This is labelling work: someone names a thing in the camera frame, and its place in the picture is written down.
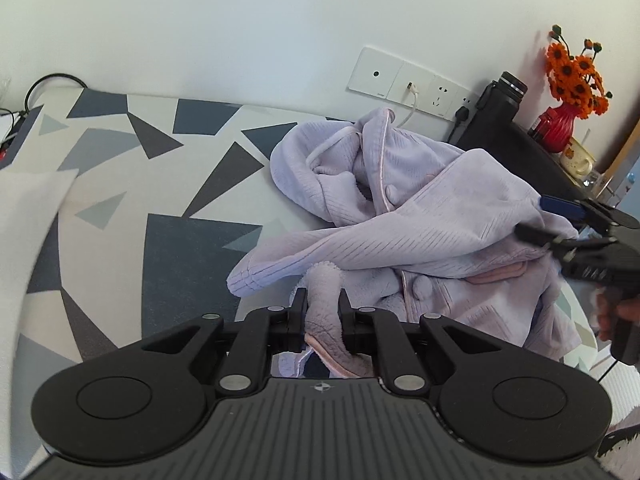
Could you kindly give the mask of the person right hand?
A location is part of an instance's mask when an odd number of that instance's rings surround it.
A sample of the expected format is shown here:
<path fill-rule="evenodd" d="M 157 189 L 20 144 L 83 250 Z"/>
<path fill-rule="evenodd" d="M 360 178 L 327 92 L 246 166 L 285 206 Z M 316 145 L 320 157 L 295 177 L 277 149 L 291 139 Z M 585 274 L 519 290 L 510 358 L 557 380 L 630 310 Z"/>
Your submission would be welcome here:
<path fill-rule="evenodd" d="M 638 296 L 623 300 L 617 306 L 613 306 L 606 298 L 607 291 L 605 286 L 599 285 L 591 297 L 593 307 L 591 322 L 596 326 L 598 338 L 602 341 L 611 339 L 616 320 L 639 322 L 640 299 Z"/>

